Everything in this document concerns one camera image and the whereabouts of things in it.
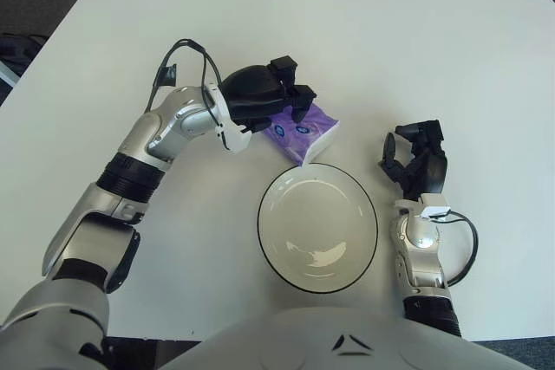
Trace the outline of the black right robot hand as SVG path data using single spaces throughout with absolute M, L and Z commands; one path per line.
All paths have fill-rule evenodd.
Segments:
M 395 135 L 411 144 L 413 158 L 404 166 L 395 158 Z M 379 166 L 397 183 L 403 198 L 417 201 L 422 194 L 441 193 L 447 175 L 447 157 L 441 147 L 444 140 L 438 120 L 426 120 L 397 126 L 388 133 Z

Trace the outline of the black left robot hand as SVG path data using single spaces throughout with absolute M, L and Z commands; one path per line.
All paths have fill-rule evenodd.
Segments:
M 256 133 L 270 126 L 271 116 L 291 108 L 291 119 L 298 123 L 308 113 L 316 93 L 307 85 L 295 83 L 297 63 L 288 55 L 267 65 L 241 68 L 219 85 L 231 120 L 243 133 Z

